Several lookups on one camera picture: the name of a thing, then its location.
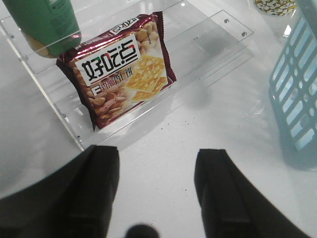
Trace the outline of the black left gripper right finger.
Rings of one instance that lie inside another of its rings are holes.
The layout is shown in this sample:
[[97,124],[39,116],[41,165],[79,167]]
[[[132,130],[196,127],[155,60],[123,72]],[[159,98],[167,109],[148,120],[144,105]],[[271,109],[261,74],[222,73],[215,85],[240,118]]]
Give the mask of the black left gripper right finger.
[[306,238],[223,149],[198,152],[194,183],[208,238]]

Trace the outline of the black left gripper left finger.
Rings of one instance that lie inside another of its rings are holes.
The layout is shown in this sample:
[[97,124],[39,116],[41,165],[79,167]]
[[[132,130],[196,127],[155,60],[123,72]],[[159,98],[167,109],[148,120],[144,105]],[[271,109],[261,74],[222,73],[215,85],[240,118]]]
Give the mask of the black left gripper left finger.
[[39,182],[0,201],[3,238],[104,238],[119,181],[119,152],[92,145]]

